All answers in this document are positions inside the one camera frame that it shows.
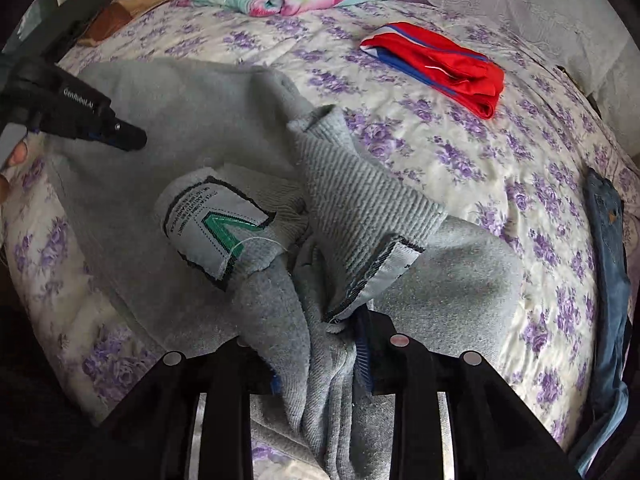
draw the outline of blue jeans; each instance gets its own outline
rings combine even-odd
[[[572,447],[569,458],[584,476],[593,457],[625,416],[629,394],[622,382],[624,333],[630,283],[622,244],[623,204],[613,184],[591,168],[584,189],[598,278],[596,349],[586,410],[593,424]]]

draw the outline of brown leather object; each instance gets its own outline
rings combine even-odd
[[[105,8],[89,26],[78,44],[96,46],[112,36],[131,20],[169,0],[116,0]]]

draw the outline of floral bedsheet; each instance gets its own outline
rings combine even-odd
[[[407,20],[487,55],[505,73],[489,121],[358,49],[387,22]],[[596,285],[584,211],[593,166],[625,200],[624,243],[638,283],[638,170],[569,78],[532,46],[486,20],[405,2],[249,18],[170,4],[98,48],[74,48],[61,65],[172,56],[276,67],[315,104],[337,102],[353,135],[390,172],[449,212],[503,238],[522,258],[522,293],[498,371],[567,448],[586,398]],[[47,178],[41,136],[10,170],[2,208],[8,263],[33,329],[69,394],[102,420],[149,370],[146,348],[94,284]],[[255,457],[269,453],[256,444]]]

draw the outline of silver screw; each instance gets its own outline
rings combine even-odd
[[[162,362],[167,366],[175,366],[180,361],[182,361],[182,356],[180,355],[180,352],[169,352],[168,354],[165,354],[164,357],[162,358]]]
[[[391,339],[389,341],[391,341],[391,344],[393,346],[398,346],[400,348],[403,348],[409,344],[409,338],[404,334],[395,334],[391,336]]]
[[[478,352],[465,352],[462,358],[466,364],[472,366],[478,366],[482,362],[482,356]]]

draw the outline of human hand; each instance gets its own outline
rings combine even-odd
[[[24,141],[21,141],[14,148],[14,152],[7,160],[6,165],[8,167],[17,166],[18,164],[22,164],[25,160],[27,160],[27,145]],[[4,176],[0,175],[0,204],[7,199],[9,191],[10,188],[8,180]]]

